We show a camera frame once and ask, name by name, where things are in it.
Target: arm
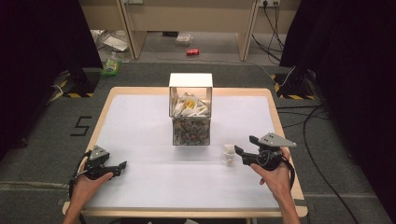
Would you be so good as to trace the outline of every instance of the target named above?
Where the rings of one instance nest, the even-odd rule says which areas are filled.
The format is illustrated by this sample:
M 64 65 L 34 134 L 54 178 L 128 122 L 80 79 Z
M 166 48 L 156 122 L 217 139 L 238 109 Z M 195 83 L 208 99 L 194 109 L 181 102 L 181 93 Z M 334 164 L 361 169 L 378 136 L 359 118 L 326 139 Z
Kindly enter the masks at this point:
M 64 224 L 78 223 L 78 217 L 84 205 L 90 201 L 96 191 L 112 176 L 113 173 L 107 173 L 96 180 L 91 180 L 85 175 L 79 176 L 74 186 L 69 207 L 64 216 Z
M 282 149 L 283 155 L 289 159 L 290 154 L 284 148 Z M 277 203 L 279 204 L 282 213 L 283 223 L 294 224 L 300 223 L 297 211 L 295 209 L 294 201 L 291 198 L 290 189 L 290 175 L 288 167 L 281 162 L 274 171 L 266 171 L 257 164 L 251 164 L 250 167 L 262 177 L 260 184 L 267 184 L 268 188 L 274 195 Z

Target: white tabletop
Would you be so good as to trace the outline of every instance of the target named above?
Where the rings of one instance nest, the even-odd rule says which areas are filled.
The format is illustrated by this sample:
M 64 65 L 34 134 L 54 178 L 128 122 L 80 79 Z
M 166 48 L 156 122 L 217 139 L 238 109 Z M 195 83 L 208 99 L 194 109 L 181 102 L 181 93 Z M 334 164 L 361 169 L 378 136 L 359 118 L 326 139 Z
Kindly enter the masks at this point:
M 86 208 L 244 210 L 278 208 L 260 177 L 235 155 L 220 160 L 225 144 L 257 153 L 249 135 L 273 133 L 265 96 L 213 96 L 210 146 L 172 145 L 167 95 L 116 95 L 96 145 L 110 152 L 106 166 L 128 161 Z

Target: cable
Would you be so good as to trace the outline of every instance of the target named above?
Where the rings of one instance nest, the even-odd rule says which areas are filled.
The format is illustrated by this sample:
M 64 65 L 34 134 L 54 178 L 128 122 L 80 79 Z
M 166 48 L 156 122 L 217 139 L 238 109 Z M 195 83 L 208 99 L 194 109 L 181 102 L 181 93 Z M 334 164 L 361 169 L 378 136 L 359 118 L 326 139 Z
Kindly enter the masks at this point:
M 303 124 L 304 122 L 303 121 L 301 121 L 301 122 L 298 122 L 298 123 L 295 123 L 295 124 L 291 124 L 291 125 L 288 125 L 288 126 L 282 126 L 282 128 L 283 129 L 286 129 L 286 128 L 289 128 L 289 127 L 292 127 L 292 126 L 297 126 L 297 125 L 300 125 L 300 124 Z
M 273 39 L 274 39 L 274 35 L 271 36 L 270 43 L 268 44 L 268 49 L 271 48 L 271 44 L 272 44 Z M 274 62 L 271 60 L 269 54 L 268 54 L 267 56 L 268 56 L 268 60 L 269 60 L 271 63 L 276 64 L 276 65 L 279 65 L 279 63 L 274 63 Z
M 53 85 L 51 87 L 53 87 L 55 90 L 58 90 L 59 92 L 56 93 L 56 95 L 52 97 L 52 99 L 49 99 L 46 105 L 49 105 L 50 103 L 52 103 L 53 101 L 57 100 L 59 97 L 64 95 L 64 92 L 62 91 L 61 87 L 59 87 L 58 85 Z
M 296 177 L 296 171 L 294 170 L 294 167 L 291 165 L 291 163 L 286 157 L 282 156 L 282 162 L 285 163 L 290 170 L 290 188 L 292 189 L 294 184 L 294 179 Z
M 294 114 L 294 115 L 303 115 L 303 116 L 308 116 L 307 114 L 302 114 L 302 113 L 296 113 L 296 112 L 277 112 L 278 114 Z M 317 118 L 317 119 L 329 119 L 329 118 L 323 118 L 323 117 L 318 117 L 318 114 L 322 114 L 322 113 L 325 113 L 325 111 L 322 111 L 322 112 L 318 112 L 316 115 L 313 115 L 313 116 L 311 116 L 311 117 L 313 117 L 313 118 Z
M 315 113 L 315 111 L 319 108 L 321 108 L 322 105 L 319 105 L 318 107 L 316 107 L 315 109 L 313 109 L 311 111 L 311 113 L 308 115 L 308 117 L 306 118 L 306 120 L 304 121 L 304 127 L 303 127 L 303 137 L 304 137 L 304 143 L 305 143 L 305 147 L 306 147 L 306 151 L 308 152 L 308 155 L 311 159 L 311 161 L 313 162 L 315 168 L 318 170 L 318 173 L 320 174 L 320 176 L 323 178 L 323 180 L 326 182 L 326 184 L 330 187 L 330 189 L 332 190 L 332 192 L 334 192 L 334 194 L 337 196 L 337 198 L 340 200 L 340 202 L 344 205 L 344 207 L 346 208 L 346 210 L 348 211 L 348 213 L 352 216 L 354 222 L 356 224 L 359 224 L 358 220 L 356 219 L 355 215 L 352 213 L 352 211 L 350 210 L 350 208 L 347 206 L 347 204 L 345 203 L 345 201 L 343 200 L 343 198 L 341 198 L 341 196 L 338 194 L 338 192 L 335 190 L 335 188 L 330 184 L 330 182 L 327 180 L 327 178 L 324 176 L 324 174 L 320 171 L 314 157 L 312 156 L 311 150 L 309 149 L 309 146 L 307 144 L 306 141 L 306 123 L 308 122 L 308 120 L 312 117 L 312 115 Z
M 245 61 L 245 63 L 251 63 L 251 64 L 254 64 L 254 65 L 259 66 L 259 67 L 264 71 L 264 73 L 271 79 L 271 81 L 273 82 L 273 84 L 276 85 L 276 82 L 272 79 L 271 75 L 267 72 L 267 70 L 265 70 L 264 67 L 262 67 L 261 65 L 259 65 L 259 64 L 257 64 L 257 63 L 253 63 L 253 62 L 249 62 L 249 61 Z
M 282 52 L 282 51 L 277 50 L 277 49 L 270 49 L 269 47 L 266 47 L 266 46 L 264 46 L 262 43 L 260 43 L 260 42 L 256 39 L 256 37 L 255 37 L 254 35 L 252 35 L 252 37 L 253 37 L 254 41 L 256 42 L 256 44 L 259 46 L 259 48 L 260 48 L 262 51 L 264 51 L 265 53 L 267 53 L 268 59 L 269 59 L 269 61 L 270 61 L 271 63 L 274 63 L 274 62 L 271 61 L 271 59 L 269 58 L 269 56 L 273 57 L 274 59 L 276 59 L 276 60 L 278 60 L 278 61 L 280 62 L 280 59 L 279 59 L 278 57 L 276 57 L 275 54 L 273 54 L 270 50 L 277 51 L 277 52 Z
M 286 75 L 286 78 L 285 78 L 285 80 L 283 81 L 283 83 L 282 83 L 281 85 L 277 84 L 278 87 L 282 87 L 283 85 L 286 84 L 286 81 L 288 80 L 289 76 L 291 75 L 291 73 L 294 71 L 295 68 L 296 68 L 296 67 L 293 66 L 293 67 L 289 70 L 289 72 L 288 72 L 288 74 Z
M 275 4 L 275 14 L 276 14 L 275 15 L 275 19 L 276 19 L 275 26 L 272 24 L 268 14 L 267 14 L 267 10 L 266 10 L 267 9 L 267 1 L 264 1 L 264 7 L 263 7 L 264 14 L 265 14 L 265 17 L 267 18 L 268 22 L 270 23 L 271 29 L 273 31 L 273 37 L 278 41 L 279 46 L 281 46 L 281 48 L 283 48 L 284 45 L 283 45 L 282 41 L 280 40 L 278 31 L 277 31 L 277 23 L 279 21 L 279 4 L 278 3 L 274 3 L 274 4 Z

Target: wooden table edge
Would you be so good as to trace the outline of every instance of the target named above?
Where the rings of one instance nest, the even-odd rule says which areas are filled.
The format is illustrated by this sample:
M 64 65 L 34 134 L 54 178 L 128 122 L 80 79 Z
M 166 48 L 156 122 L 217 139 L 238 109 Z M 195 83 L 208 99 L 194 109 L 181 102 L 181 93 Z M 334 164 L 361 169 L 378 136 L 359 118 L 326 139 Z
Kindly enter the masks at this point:
M 90 143 L 87 146 L 86 151 L 91 150 L 97 141 L 101 128 L 106 118 L 108 109 L 110 108 L 111 102 L 116 95 L 119 94 L 142 94 L 142 95 L 163 95 L 169 94 L 168 87 L 114 87 L 110 90 L 107 96 L 105 105 L 96 123 L 95 129 L 92 133 Z M 268 89 L 258 88 L 213 88 L 213 95 L 239 95 L 239 96 L 266 96 L 268 99 L 269 109 L 271 118 L 273 119 L 275 132 L 280 136 L 285 136 L 283 133 L 282 125 L 280 123 L 279 116 L 276 111 L 276 106 L 272 93 Z M 300 181 L 296 175 L 294 180 L 293 189 L 291 195 L 295 200 L 304 200 L 304 195 L 301 190 Z M 64 203 L 63 212 L 67 210 L 69 202 Z M 305 217 L 308 213 L 306 206 L 296 205 L 297 214 L 299 217 Z M 202 210 L 190 210 L 190 211 L 151 211 L 151 210 L 84 210 L 82 211 L 84 216 L 95 216 L 95 217 L 281 217 L 279 209 L 271 211 L 251 211 L 251 210 L 240 210 L 240 211 L 202 211 Z

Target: wall outlet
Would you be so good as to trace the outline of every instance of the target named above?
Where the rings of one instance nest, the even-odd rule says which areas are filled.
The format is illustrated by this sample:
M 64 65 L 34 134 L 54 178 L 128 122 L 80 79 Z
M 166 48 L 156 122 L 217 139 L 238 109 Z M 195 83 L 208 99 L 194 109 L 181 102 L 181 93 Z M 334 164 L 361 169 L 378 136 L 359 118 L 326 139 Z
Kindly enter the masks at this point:
M 260 0 L 260 7 L 264 7 L 264 1 L 267 2 L 267 7 L 279 7 L 280 5 L 280 0 Z

